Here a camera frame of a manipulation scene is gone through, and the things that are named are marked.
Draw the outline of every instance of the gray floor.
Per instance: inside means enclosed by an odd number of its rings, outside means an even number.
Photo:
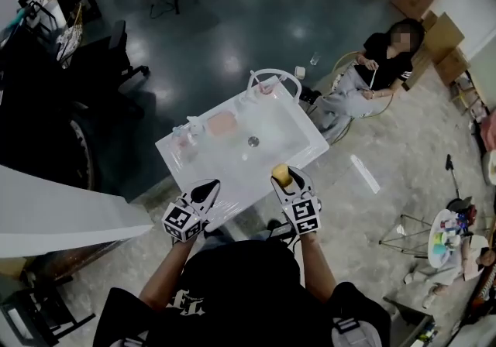
[[[474,196],[479,217],[474,229],[484,227],[483,217],[494,213],[494,188],[484,184],[468,122],[449,101],[447,90],[430,68],[413,89],[397,94],[384,114],[356,120],[345,139],[306,167],[323,205],[319,239],[338,281],[355,283],[378,302],[388,295],[422,309],[429,285],[405,286],[402,282],[413,258],[379,246],[378,241],[401,213],[432,220],[454,198],[453,182],[444,168],[447,153],[453,155],[461,194]],[[351,154],[358,156],[377,179],[381,186],[378,194],[372,193],[354,168]],[[177,186],[168,177],[137,202],[145,204],[157,221],[177,194]],[[235,239],[245,239],[263,229],[270,218],[281,216],[273,193],[226,226]],[[405,229],[418,230],[411,222],[405,223]],[[201,237],[195,250],[202,241]],[[77,273],[65,289],[67,299],[80,317],[89,312],[100,314],[111,287],[138,294],[170,248],[170,239],[156,225],[148,234],[126,242]],[[441,327],[435,346],[449,338],[475,283],[457,282],[448,296],[438,298],[428,310]],[[90,345],[96,325],[97,321],[92,321],[67,336],[61,345]]]
[[[150,18],[157,0],[96,0],[103,18],[85,25],[89,42],[127,23],[129,58],[150,67],[123,91],[145,109],[140,121],[85,123],[104,192],[132,200],[169,173],[154,143],[246,87],[250,70],[307,67],[312,86],[344,53],[385,31],[401,13],[388,0],[180,0],[180,15]],[[153,15],[167,9],[163,3]],[[316,67],[309,61],[318,51]]]

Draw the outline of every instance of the sink basin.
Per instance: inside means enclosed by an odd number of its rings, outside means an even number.
[[[221,190],[208,213],[211,231],[255,204],[272,191],[270,174],[279,163],[302,168],[323,154],[329,145],[282,84],[256,101],[239,100],[245,92],[199,116],[206,121],[230,111],[237,126],[221,136],[208,127],[197,141],[195,154],[180,158],[171,135],[156,145],[180,189],[202,179],[219,179]]]

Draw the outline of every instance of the sitting woman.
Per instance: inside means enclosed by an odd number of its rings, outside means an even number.
[[[365,50],[346,70],[334,92],[322,96],[304,88],[301,100],[317,105],[320,132],[331,142],[343,133],[352,119],[379,112],[374,99],[391,96],[412,74],[412,56],[424,39],[422,25],[414,19],[395,23],[387,33],[374,33]]]
[[[414,281],[432,284],[429,292],[422,301],[424,308],[429,308],[436,296],[449,293],[449,286],[457,279],[471,280],[482,274],[485,267],[492,266],[496,261],[496,252],[489,249],[485,237],[473,235],[466,237],[458,246],[448,261],[439,269],[431,266],[420,266],[408,273],[404,279],[406,284]]]

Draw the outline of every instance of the white faucet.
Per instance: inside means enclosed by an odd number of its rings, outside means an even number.
[[[252,72],[251,74],[251,77],[250,79],[248,80],[248,87],[246,87],[246,93],[245,93],[245,98],[246,99],[249,99],[249,95],[251,95],[250,92],[252,92],[252,85],[253,85],[253,80],[257,79],[257,76],[260,75],[260,74],[279,74],[281,75],[282,77],[286,77],[286,78],[289,78],[291,81],[293,81],[295,84],[296,84],[296,95],[294,96],[294,103],[298,103],[298,101],[300,100],[300,95],[301,95],[301,84],[300,82],[298,81],[298,79],[293,76],[292,74],[289,74],[287,71],[284,71],[284,70],[279,70],[279,69],[260,69],[256,72]]]

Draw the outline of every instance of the person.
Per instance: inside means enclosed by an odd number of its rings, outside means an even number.
[[[470,280],[482,273],[485,267],[491,266],[496,261],[496,252],[488,248],[487,240],[480,235],[473,235],[463,240],[448,261],[439,269],[424,266],[408,273],[404,282],[433,283],[429,292],[422,301],[424,308],[429,308],[436,296],[449,292],[449,286],[455,280],[464,277]]]
[[[359,325],[358,330],[350,328],[359,332],[356,347],[389,346],[389,314],[351,283],[336,285],[314,232],[301,235],[305,288],[294,254],[282,241],[259,235],[234,242],[216,233],[205,233],[205,245],[189,260],[195,237],[176,242],[139,298],[112,288],[93,346],[192,345],[209,338],[214,344],[330,344],[331,338],[342,342],[348,335],[335,329],[352,324]],[[364,337],[368,344],[360,343]]]
[[[424,29],[414,19],[395,23],[387,33],[374,33],[356,56],[331,95],[304,88],[301,99],[317,105],[316,124],[327,140],[335,142],[352,119],[379,112],[378,98],[393,95],[412,74],[412,56]]]

